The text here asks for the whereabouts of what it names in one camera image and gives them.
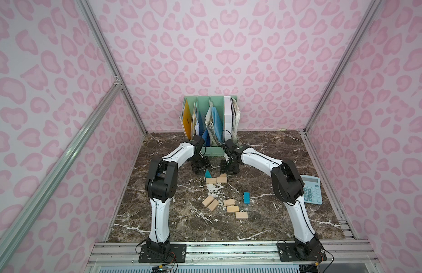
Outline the natural wooden rectangular block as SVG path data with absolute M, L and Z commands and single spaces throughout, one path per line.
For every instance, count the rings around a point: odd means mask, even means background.
M 217 184 L 217 178 L 206 178 L 206 184 Z

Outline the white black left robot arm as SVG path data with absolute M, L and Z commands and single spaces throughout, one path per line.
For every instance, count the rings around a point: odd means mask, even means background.
M 201 152 L 204 144 L 203 137 L 196 135 L 168 155 L 151 160 L 145 185 L 152 209 L 151 231 L 146 241 L 149 249 L 159 252 L 169 249 L 169 207 L 178 186 L 178 170 L 190 162 L 193 173 L 206 172 L 211 164 Z

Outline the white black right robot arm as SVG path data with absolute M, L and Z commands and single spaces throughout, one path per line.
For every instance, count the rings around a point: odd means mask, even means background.
M 307 259 L 324 248 L 312 227 L 304 201 L 304 182 L 294 164 L 289 159 L 275 159 L 266 156 L 249 145 L 237 146 L 232 140 L 221 145 L 228 156 L 221 163 L 221 172 L 237 174 L 241 164 L 254 167 L 271 178 L 275 196 L 287 208 L 295 240 L 295 251 L 302 259 Z

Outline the small teal rectangular block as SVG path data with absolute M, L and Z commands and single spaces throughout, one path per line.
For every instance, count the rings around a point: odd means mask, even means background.
M 243 193 L 243 203 L 246 204 L 246 205 L 250 204 L 250 193 L 249 192 Z

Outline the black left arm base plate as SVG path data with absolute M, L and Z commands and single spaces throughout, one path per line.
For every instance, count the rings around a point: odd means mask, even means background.
M 139 251 L 139 263 L 171 262 L 184 263 L 187 245 L 182 243 L 156 243 L 147 241 Z

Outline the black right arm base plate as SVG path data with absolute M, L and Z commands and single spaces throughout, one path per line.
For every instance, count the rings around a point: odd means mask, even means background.
M 316 240 L 308 243 L 279 241 L 276 246 L 281 262 L 321 263 L 328 260 L 323 245 Z

